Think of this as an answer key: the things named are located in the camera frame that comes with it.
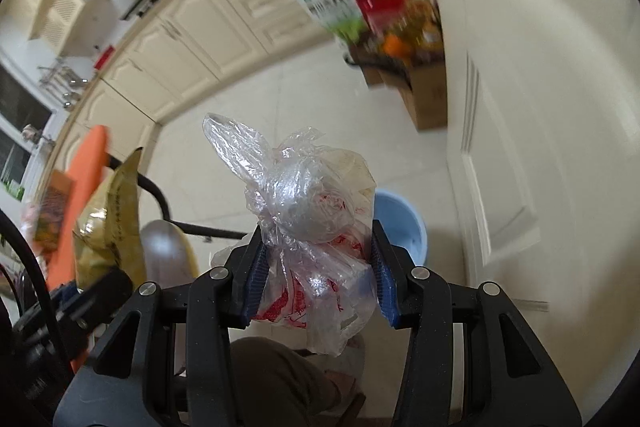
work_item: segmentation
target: clear plastic bag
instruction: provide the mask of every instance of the clear plastic bag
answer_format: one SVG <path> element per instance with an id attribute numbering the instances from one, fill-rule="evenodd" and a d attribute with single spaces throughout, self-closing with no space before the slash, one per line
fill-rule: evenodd
<path id="1" fill-rule="evenodd" d="M 255 318 L 305 328 L 309 350 L 339 355 L 378 302 L 368 263 L 376 183 L 366 162 L 353 151 L 314 145 L 322 135 L 312 128 L 276 149 L 224 116 L 207 115 L 203 129 L 246 183 L 247 208 L 270 249 Z"/>

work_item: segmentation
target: floor tile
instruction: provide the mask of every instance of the floor tile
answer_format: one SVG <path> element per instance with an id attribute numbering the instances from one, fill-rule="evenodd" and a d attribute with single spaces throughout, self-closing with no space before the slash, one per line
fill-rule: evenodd
<path id="1" fill-rule="evenodd" d="M 330 42 L 226 86 L 167 124 L 158 137 L 147 176 L 164 192 L 174 219 L 251 232 L 256 217 L 246 209 L 244 183 L 218 158 L 202 132 L 208 112 L 236 118 L 276 146 L 290 133 L 314 126 L 322 144 L 355 150 L 366 159 L 379 187 L 406 197 L 422 214 L 429 238 L 428 266 L 446 280 L 464 283 L 462 242 L 446 163 L 446 130 L 418 133 L 397 91 L 368 89 L 359 70 L 342 61 Z M 140 223 L 160 217 L 148 194 Z M 205 243 L 190 236 L 198 269 L 235 240 Z M 252 323 L 230 338 L 260 335 L 292 348 L 305 346 L 304 330 Z M 364 415 L 393 414 L 404 370 L 409 331 L 395 331 L 376 311 L 363 330 L 366 368 Z"/>
<path id="2" fill-rule="evenodd" d="M 364 416 L 393 416 L 410 334 L 410 330 L 391 328 L 380 309 L 362 330 L 366 349 L 362 376 L 362 391 L 367 396 Z"/>
<path id="3" fill-rule="evenodd" d="M 449 170 L 419 171 L 381 185 L 404 196 L 427 226 L 427 266 L 455 284 L 465 284 L 462 239 Z"/>

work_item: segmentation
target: blue bucket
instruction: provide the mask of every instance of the blue bucket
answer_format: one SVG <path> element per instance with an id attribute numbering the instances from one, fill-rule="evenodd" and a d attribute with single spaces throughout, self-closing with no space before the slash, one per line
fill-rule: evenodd
<path id="1" fill-rule="evenodd" d="M 402 196 L 377 188 L 373 219 L 379 219 L 389 242 L 403 247 L 415 266 L 427 263 L 427 228 L 422 216 Z"/>

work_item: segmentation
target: kitchen cabinet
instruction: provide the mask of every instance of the kitchen cabinet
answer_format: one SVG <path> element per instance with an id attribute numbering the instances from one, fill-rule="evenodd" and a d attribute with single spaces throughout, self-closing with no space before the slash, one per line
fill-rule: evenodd
<path id="1" fill-rule="evenodd" d="M 146 146 L 156 126 L 151 118 L 106 82 L 100 82 L 88 94 L 75 124 L 87 129 L 94 125 L 107 126 L 110 152 L 117 158 L 125 158 L 137 147 Z"/>
<path id="2" fill-rule="evenodd" d="M 302 11 L 296 0 L 231 0 L 231 4 L 249 28 L 276 14 L 289 14 L 298 9 Z"/>
<path id="3" fill-rule="evenodd" d="M 120 57 L 103 79 L 151 120 L 162 120 L 176 105 L 176 97 L 128 54 Z"/>
<path id="4" fill-rule="evenodd" d="M 228 0 L 173 0 L 160 18 L 220 80 L 266 55 Z"/>
<path id="5" fill-rule="evenodd" d="M 330 36 L 299 6 L 284 15 L 265 20 L 262 26 L 254 28 L 254 32 L 269 53 L 284 51 L 322 35 Z"/>
<path id="6" fill-rule="evenodd" d="M 204 67 L 169 21 L 153 19 L 128 47 L 131 59 L 177 103 L 198 96 L 218 79 Z"/>
<path id="7" fill-rule="evenodd" d="M 62 146 L 56 156 L 54 168 L 59 171 L 66 171 L 71 165 L 78 147 L 84 140 L 84 137 L 89 132 L 87 127 L 80 125 L 79 123 L 71 124 L 71 129 L 62 141 Z"/>

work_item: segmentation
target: cardboard box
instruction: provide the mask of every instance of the cardboard box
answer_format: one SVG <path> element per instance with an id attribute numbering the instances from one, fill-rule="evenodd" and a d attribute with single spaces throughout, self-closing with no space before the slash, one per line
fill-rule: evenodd
<path id="1" fill-rule="evenodd" d="M 349 53 L 355 64 L 372 62 L 376 58 L 375 55 L 367 53 L 353 44 L 349 46 Z M 367 86 L 382 86 L 384 84 L 382 76 L 376 68 L 361 66 L 360 69 L 362 70 L 364 81 L 367 83 Z"/>
<path id="2" fill-rule="evenodd" d="M 395 87 L 418 131 L 447 126 L 447 68 L 444 62 L 407 68 L 408 78 L 381 71 L 383 82 Z"/>
<path id="3" fill-rule="evenodd" d="M 351 66 L 360 66 L 367 86 L 393 87 L 417 130 L 447 125 L 447 68 L 444 60 L 423 66 L 406 66 L 401 60 L 371 54 L 357 46 L 349 48 Z"/>

